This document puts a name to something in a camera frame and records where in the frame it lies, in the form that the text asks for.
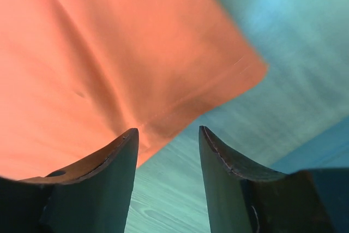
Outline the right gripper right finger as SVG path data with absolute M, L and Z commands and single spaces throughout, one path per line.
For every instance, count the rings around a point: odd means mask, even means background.
M 198 132 L 211 232 L 348 232 L 348 169 L 285 174 Z

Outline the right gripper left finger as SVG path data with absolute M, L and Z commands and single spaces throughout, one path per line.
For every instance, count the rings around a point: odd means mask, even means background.
M 1 232 L 123 232 L 138 150 L 131 128 L 46 177 L 1 178 Z

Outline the orange t shirt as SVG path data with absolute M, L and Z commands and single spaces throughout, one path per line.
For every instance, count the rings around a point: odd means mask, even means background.
M 1 175 L 45 176 L 129 128 L 143 164 L 266 72 L 217 0 L 1 0 Z

